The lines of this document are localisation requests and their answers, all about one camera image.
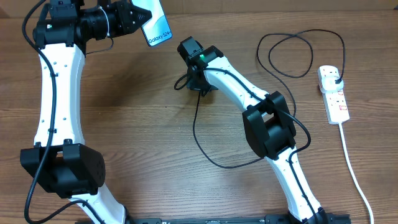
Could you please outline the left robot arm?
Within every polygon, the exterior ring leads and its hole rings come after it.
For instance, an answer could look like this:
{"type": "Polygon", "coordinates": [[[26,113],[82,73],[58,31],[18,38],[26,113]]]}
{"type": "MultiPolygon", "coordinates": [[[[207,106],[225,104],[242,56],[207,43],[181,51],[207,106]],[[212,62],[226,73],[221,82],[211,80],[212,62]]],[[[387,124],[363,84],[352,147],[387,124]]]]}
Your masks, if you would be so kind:
{"type": "Polygon", "coordinates": [[[42,71],[40,121],[34,145],[20,154],[32,186],[78,205],[92,223],[132,223],[127,208],[105,183],[100,152],[85,144],[80,121],[80,85],[91,39],[132,34],[152,12],[127,1],[39,1],[39,20],[26,38],[38,53],[42,71]]]}

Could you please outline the Samsung Galaxy smartphone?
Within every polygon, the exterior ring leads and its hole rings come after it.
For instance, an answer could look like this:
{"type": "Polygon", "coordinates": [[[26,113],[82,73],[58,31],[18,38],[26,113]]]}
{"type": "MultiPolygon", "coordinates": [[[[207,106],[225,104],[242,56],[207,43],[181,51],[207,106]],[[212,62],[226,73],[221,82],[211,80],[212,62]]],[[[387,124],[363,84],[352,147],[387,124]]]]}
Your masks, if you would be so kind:
{"type": "Polygon", "coordinates": [[[131,3],[152,13],[152,18],[141,27],[149,47],[154,47],[172,38],[172,31],[161,0],[131,0],[131,3]]]}

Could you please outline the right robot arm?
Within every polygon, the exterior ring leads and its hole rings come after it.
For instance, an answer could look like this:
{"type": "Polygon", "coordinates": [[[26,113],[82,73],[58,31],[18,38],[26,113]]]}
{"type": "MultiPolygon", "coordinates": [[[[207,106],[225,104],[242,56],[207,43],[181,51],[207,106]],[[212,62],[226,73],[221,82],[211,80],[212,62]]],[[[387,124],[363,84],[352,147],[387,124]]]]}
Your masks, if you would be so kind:
{"type": "Polygon", "coordinates": [[[284,96],[268,93],[241,75],[215,46],[204,49],[193,37],[177,48],[187,65],[186,86],[205,96],[223,92],[242,112],[246,140],[272,167],[287,199],[289,223],[326,223],[327,215],[312,193],[298,160],[296,126],[284,96]]]}

